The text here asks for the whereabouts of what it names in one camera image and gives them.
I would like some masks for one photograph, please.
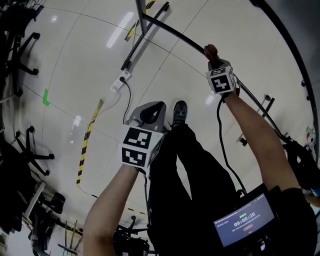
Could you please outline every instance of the metal pole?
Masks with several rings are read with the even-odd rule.
[[[192,46],[196,50],[198,50],[201,54],[205,54],[204,49],[196,44],[194,41],[192,41],[190,38],[186,37],[184,34],[180,33],[179,31],[175,30],[174,28],[164,24],[160,20],[157,20],[153,17],[150,17],[149,15],[143,14],[143,18],[150,21],[151,23],[157,25],[158,27],[168,31],[169,33],[175,35],[177,38],[180,38],[181,40],[185,41],[188,45]]]
[[[72,244],[73,244],[74,237],[75,237],[77,222],[78,222],[78,220],[76,220],[76,221],[75,221],[75,224],[74,224],[74,228],[73,228],[73,232],[72,232],[72,237],[71,237],[71,242],[70,242],[70,249],[72,249]]]
[[[81,237],[81,238],[79,239],[78,243],[76,244],[76,246],[75,246],[75,248],[74,248],[75,251],[78,249],[80,243],[82,242],[82,239],[83,239],[83,237]]]
[[[3,102],[5,102],[5,101],[7,101],[7,100],[9,100],[9,99],[11,99],[11,98],[13,98],[14,96],[16,96],[16,95],[15,95],[15,94],[12,94],[12,95],[10,95],[10,96],[8,96],[8,97],[5,97],[5,98],[3,98],[3,99],[0,99],[0,104],[3,103]]]
[[[143,14],[146,14],[146,0],[135,0],[136,9],[138,11],[141,31],[143,35],[146,35],[147,30],[147,21],[144,19]]]
[[[24,217],[29,221],[29,216],[30,213],[32,211],[32,209],[34,208],[36,202],[38,201],[38,198],[40,197],[42,191],[44,190],[46,186],[46,183],[44,181],[42,181],[41,185],[39,186],[39,188],[37,189],[37,191],[35,192],[33,198],[31,199],[28,208],[26,209],[25,213],[24,213]]]
[[[264,13],[268,16],[268,18],[272,21],[275,27],[278,29],[280,34],[282,35],[283,39],[285,40],[287,46],[289,47],[296,64],[298,65],[301,75],[303,77],[306,90],[308,92],[308,96],[310,98],[310,104],[313,114],[313,126],[315,129],[315,162],[318,163],[319,159],[319,120],[318,120],[318,112],[317,112],[317,105],[314,95],[314,90],[311,84],[311,80],[309,78],[308,70],[304,63],[304,60],[298,50],[298,47],[295,44],[295,41],[291,37],[289,31],[281,21],[281,19],[277,16],[275,11],[268,5],[265,0],[258,1],[259,7],[264,11]]]
[[[65,221],[65,227],[64,227],[64,246],[67,247],[67,221]]]
[[[160,14],[167,8],[167,6],[169,5],[169,2],[166,2],[162,7],[161,9],[156,13],[156,15],[154,16],[155,19],[158,19]],[[149,31],[152,27],[153,23],[150,22],[148,24],[148,26],[146,27],[146,30]],[[131,49],[128,57],[125,59],[122,67],[121,67],[121,70],[125,70],[125,68],[127,67],[128,65],[128,62],[130,61],[132,55],[134,55],[135,51],[137,50],[138,46],[140,45],[140,43],[142,42],[142,40],[145,38],[145,36],[142,34],[139,39],[137,40],[137,42],[134,44],[133,48]]]
[[[268,104],[268,106],[266,106],[265,111],[269,112],[269,110],[271,109],[273,103],[275,102],[275,98],[272,98]]]

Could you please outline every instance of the foot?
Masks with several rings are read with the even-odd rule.
[[[175,128],[176,126],[184,125],[186,123],[187,114],[187,103],[183,100],[179,100],[173,109],[173,122],[171,127]]]

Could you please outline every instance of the forearm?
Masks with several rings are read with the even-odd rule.
[[[312,204],[314,207],[320,207],[320,196],[310,196],[305,194],[304,197],[309,204]]]
[[[123,164],[93,204],[84,225],[84,236],[112,238],[124,211],[138,170]]]
[[[262,180],[267,188],[299,188],[283,146],[268,122],[234,93],[225,99],[225,103],[256,157]]]

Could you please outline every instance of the power strip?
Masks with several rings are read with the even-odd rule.
[[[117,78],[117,80],[115,80],[113,82],[113,84],[110,87],[110,90],[113,91],[114,93],[116,93],[117,91],[119,91],[119,89],[121,88],[121,86],[123,86],[123,82],[120,81],[120,77],[124,77],[124,80],[127,80],[129,77],[131,76],[131,73],[128,71],[123,71],[121,73],[121,75]]]

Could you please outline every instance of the hazard tape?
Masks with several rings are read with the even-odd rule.
[[[156,0],[150,0],[150,2],[145,6],[145,14],[149,13],[150,8],[154,5]],[[140,24],[140,20],[138,20],[135,24],[133,24],[133,26],[130,28],[128,34],[126,34],[124,40],[126,40],[127,42],[130,40],[130,38],[132,37],[132,35],[135,33],[135,29],[137,26],[139,26]]]
[[[129,211],[131,211],[131,212],[135,212],[135,213],[137,213],[137,214],[143,214],[143,215],[146,215],[144,212],[142,212],[142,211],[138,211],[138,210],[134,210],[134,209],[131,209],[131,208],[125,208],[126,210],[129,210]]]
[[[87,152],[87,145],[88,145],[88,139],[90,136],[90,133],[94,127],[94,123],[96,121],[96,117],[102,107],[102,105],[104,104],[104,101],[102,99],[100,99],[99,104],[93,114],[93,117],[91,119],[91,122],[89,123],[85,135],[84,135],[84,139],[83,139],[83,143],[82,143],[82,151],[81,151],[81,159],[80,159],[80,163],[79,163],[79,170],[78,170],[78,178],[76,180],[76,186],[79,187],[80,185],[80,181],[81,181],[81,175],[82,175],[82,171],[83,171],[83,166],[85,163],[85,156],[86,156],[86,152]]]

